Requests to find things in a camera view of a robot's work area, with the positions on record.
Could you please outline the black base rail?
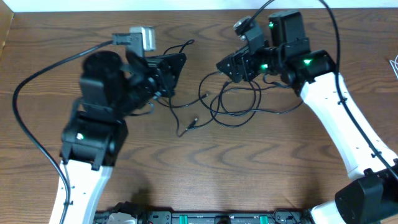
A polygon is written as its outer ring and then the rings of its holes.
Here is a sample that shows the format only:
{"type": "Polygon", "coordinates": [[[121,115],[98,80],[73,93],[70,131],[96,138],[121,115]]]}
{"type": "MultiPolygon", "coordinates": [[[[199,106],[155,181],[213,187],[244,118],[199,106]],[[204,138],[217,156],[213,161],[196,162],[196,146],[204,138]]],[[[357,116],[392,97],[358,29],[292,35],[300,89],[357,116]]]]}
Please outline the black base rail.
{"type": "Polygon", "coordinates": [[[120,202],[107,210],[97,211],[95,224],[311,224],[308,214],[278,209],[275,211],[176,211],[167,207],[144,206],[120,202]]]}

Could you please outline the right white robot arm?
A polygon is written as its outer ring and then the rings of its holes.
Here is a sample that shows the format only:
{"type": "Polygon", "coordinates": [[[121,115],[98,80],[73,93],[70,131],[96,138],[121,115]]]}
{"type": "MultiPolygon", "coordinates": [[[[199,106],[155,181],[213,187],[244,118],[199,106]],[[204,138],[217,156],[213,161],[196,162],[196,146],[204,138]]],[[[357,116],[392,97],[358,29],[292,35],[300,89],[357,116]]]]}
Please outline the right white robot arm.
{"type": "Polygon", "coordinates": [[[334,142],[350,183],[333,200],[310,208],[302,223],[379,223],[397,214],[397,154],[376,134],[352,99],[327,51],[310,49],[296,10],[269,16],[271,40],[251,16],[234,25],[246,45],[218,62],[235,82],[279,75],[316,114],[334,142]]]}

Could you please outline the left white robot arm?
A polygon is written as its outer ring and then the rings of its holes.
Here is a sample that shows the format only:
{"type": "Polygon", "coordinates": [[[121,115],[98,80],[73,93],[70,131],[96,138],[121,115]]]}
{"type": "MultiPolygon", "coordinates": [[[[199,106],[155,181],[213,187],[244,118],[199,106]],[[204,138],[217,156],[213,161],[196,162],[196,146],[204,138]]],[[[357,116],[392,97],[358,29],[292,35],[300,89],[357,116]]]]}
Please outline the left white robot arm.
{"type": "Polygon", "coordinates": [[[187,60],[184,53],[140,57],[127,63],[112,51],[83,62],[82,97],[62,133],[61,171],[50,223],[92,223],[101,194],[128,135],[125,118],[155,96],[172,97],[187,60]]]}

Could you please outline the cardboard box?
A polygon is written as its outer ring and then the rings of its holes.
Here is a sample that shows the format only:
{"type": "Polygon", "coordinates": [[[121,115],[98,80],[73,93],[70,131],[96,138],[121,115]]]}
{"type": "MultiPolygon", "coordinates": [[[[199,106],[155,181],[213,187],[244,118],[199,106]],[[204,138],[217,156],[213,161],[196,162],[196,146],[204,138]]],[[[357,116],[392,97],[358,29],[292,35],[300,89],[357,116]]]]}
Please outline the cardboard box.
{"type": "Polygon", "coordinates": [[[6,39],[14,18],[14,12],[1,0],[0,2],[0,55],[6,45],[6,39]]]}

